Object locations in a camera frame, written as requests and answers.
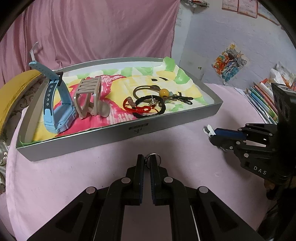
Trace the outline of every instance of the white wall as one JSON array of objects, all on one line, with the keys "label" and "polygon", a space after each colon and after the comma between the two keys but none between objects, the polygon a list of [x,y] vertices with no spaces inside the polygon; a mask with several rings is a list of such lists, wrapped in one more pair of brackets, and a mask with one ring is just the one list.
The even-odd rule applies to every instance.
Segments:
[{"label": "white wall", "polygon": [[209,8],[198,8],[191,17],[179,63],[181,68],[202,78],[203,82],[222,84],[223,80],[211,65],[234,42],[250,63],[228,82],[231,86],[247,88],[253,81],[269,77],[270,69],[278,61],[290,70],[295,69],[296,49],[281,26],[261,16],[255,19],[222,10],[222,0],[207,2]]},{"label": "white wall", "polygon": [[184,45],[186,42],[190,21],[193,16],[194,9],[187,6],[185,3],[180,2],[179,12],[175,24],[175,35],[172,46],[172,58],[178,65],[181,60]]}]

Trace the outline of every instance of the colorful cloth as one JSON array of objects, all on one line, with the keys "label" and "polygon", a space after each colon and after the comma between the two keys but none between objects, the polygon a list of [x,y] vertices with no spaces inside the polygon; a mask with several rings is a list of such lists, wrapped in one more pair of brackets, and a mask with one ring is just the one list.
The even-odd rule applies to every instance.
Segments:
[{"label": "colorful cloth", "polygon": [[[133,114],[123,108],[123,101],[128,96],[132,97],[133,90],[140,85],[158,85],[161,89],[166,88],[176,94],[181,92],[183,96],[194,98],[192,105],[180,101],[170,101],[166,103],[165,114],[198,108],[214,103],[214,101],[205,92],[201,91],[200,88],[193,83],[192,79],[175,64],[175,61],[169,57],[164,58],[162,64],[156,67],[126,67],[124,69],[99,70],[93,73],[63,77],[63,80],[68,86],[71,97],[74,98],[76,87],[82,78],[87,79],[98,76],[102,78],[100,100],[109,104],[110,115],[104,118],[99,115],[92,116],[88,113],[86,118],[82,120],[76,118],[68,130],[57,135],[46,130],[43,123],[42,112],[33,137],[34,142],[74,134],[91,128],[100,128],[135,120],[136,118]],[[150,90],[140,90],[137,92],[138,96],[150,94],[156,93]],[[207,101],[209,103],[204,100],[203,95],[207,95]],[[84,103],[84,100],[85,96],[78,99],[80,105]],[[57,108],[60,104],[60,97],[58,92],[56,92],[54,96],[54,108]]]},{"label": "colorful cloth", "polygon": [[222,52],[212,64],[217,74],[225,81],[234,77],[247,63],[248,59],[234,43]]}]

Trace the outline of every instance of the screw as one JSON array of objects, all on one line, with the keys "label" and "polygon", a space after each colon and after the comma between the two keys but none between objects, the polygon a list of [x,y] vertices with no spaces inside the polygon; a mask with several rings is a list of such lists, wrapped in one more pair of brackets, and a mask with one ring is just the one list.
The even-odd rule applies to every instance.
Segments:
[{"label": "screw", "polygon": [[122,183],[129,183],[131,180],[128,177],[124,177],[123,179],[121,179]]},{"label": "screw", "polygon": [[165,181],[165,183],[172,183],[173,182],[173,179],[171,177],[165,177],[163,180]]},{"label": "screw", "polygon": [[87,189],[86,189],[86,193],[87,194],[92,194],[92,193],[94,193],[96,191],[96,189],[94,188],[94,187],[88,187]]},{"label": "screw", "polygon": [[204,186],[200,187],[198,190],[199,190],[201,193],[207,193],[207,192],[209,191],[209,189],[208,189],[207,187],[204,187]]}]

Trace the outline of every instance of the pink bedsheet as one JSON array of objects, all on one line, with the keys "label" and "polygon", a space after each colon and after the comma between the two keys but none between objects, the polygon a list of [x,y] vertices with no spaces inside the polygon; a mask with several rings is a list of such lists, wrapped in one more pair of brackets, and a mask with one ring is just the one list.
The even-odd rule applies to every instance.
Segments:
[{"label": "pink bedsheet", "polygon": [[6,227],[6,229],[8,230],[8,232],[14,236],[15,234],[13,233],[7,210],[6,193],[0,195],[0,219]]},{"label": "pink bedsheet", "polygon": [[[37,162],[15,149],[20,122],[6,174],[7,207],[17,240],[27,240],[86,187],[109,186],[136,163],[137,154],[150,152],[161,155],[169,175],[189,187],[207,186],[256,229],[270,205],[263,179],[241,168],[233,152],[213,146],[202,129],[208,124],[214,129],[238,129],[263,121],[234,88],[208,86],[224,101],[215,116]],[[143,203],[125,208],[121,240],[171,240],[169,208],[153,205],[147,170]]]},{"label": "pink bedsheet", "polygon": [[51,69],[116,57],[171,56],[179,0],[35,0],[0,42],[0,87],[37,61]]}]

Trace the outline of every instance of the metal ring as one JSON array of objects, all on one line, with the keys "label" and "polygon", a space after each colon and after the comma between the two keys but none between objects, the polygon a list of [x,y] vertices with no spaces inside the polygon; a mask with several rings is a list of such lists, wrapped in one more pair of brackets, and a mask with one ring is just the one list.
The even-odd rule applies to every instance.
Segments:
[{"label": "metal ring", "polygon": [[147,165],[147,160],[148,160],[148,158],[149,158],[151,155],[157,155],[157,156],[159,157],[159,160],[160,160],[158,166],[161,165],[161,157],[160,157],[160,155],[158,155],[157,153],[149,153],[149,154],[147,154],[147,155],[144,157],[144,164],[145,164],[145,166],[146,166],[146,168],[147,168],[148,170],[150,170],[150,168],[149,168],[148,165]]}]

